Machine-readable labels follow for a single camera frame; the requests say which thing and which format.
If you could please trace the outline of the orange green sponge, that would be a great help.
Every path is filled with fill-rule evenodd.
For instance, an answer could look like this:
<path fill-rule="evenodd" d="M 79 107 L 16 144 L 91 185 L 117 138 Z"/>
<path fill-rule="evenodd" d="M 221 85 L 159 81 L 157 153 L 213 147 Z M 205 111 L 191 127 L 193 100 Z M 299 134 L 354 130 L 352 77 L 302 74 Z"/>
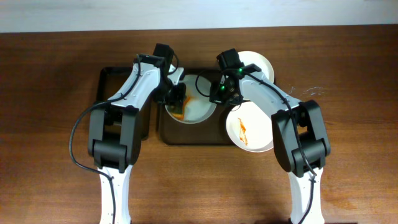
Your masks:
<path fill-rule="evenodd" d="M 185 119 L 185 108 L 191 100 L 192 96 L 185 96 L 181 103 L 169 107 L 170 114 L 177 120 L 183 121 Z"/>

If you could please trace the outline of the white plate with ketchup streak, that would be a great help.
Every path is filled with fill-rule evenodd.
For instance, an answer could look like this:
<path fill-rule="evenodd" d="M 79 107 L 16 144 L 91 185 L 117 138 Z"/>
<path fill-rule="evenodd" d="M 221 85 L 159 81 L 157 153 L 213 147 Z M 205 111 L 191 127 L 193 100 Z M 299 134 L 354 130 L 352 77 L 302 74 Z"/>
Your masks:
<path fill-rule="evenodd" d="M 208 119 L 214 112 L 216 105 L 211 103 L 208 97 L 201 95 L 198 89 L 204 94 L 210 94 L 211 82 L 205 77 L 199 77 L 196 82 L 197 75 L 185 75 L 182 83 L 186 85 L 186 95 L 192 96 L 192 100 L 185 108 L 185 119 L 183 121 L 177 120 L 169 112 L 169 105 L 165 106 L 166 112 L 171 117 L 184 124 L 196 124 Z"/>

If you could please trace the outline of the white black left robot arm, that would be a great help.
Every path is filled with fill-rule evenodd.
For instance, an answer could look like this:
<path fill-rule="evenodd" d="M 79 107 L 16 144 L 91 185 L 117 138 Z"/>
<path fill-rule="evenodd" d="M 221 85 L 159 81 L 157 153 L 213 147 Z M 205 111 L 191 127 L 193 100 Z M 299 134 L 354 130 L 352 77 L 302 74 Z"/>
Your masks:
<path fill-rule="evenodd" d="M 88 152 L 101 181 L 101 223 L 130 223 L 129 183 L 142 141 L 140 111 L 151 95 L 179 103 L 183 69 L 175 53 L 140 54 L 121 88 L 90 113 Z"/>

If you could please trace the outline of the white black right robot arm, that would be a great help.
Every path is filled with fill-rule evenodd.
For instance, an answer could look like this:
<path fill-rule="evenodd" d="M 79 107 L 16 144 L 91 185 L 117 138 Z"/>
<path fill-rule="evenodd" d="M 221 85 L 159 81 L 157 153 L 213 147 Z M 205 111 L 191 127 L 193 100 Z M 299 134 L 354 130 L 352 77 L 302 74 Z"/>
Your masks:
<path fill-rule="evenodd" d="M 271 119 L 274 154 L 288 173 L 290 223 L 324 223 L 321 177 L 331 146 L 319 104 L 302 102 L 270 82 L 255 64 L 221 66 L 223 82 L 211 86 L 210 100 L 238 105 L 248 99 Z"/>

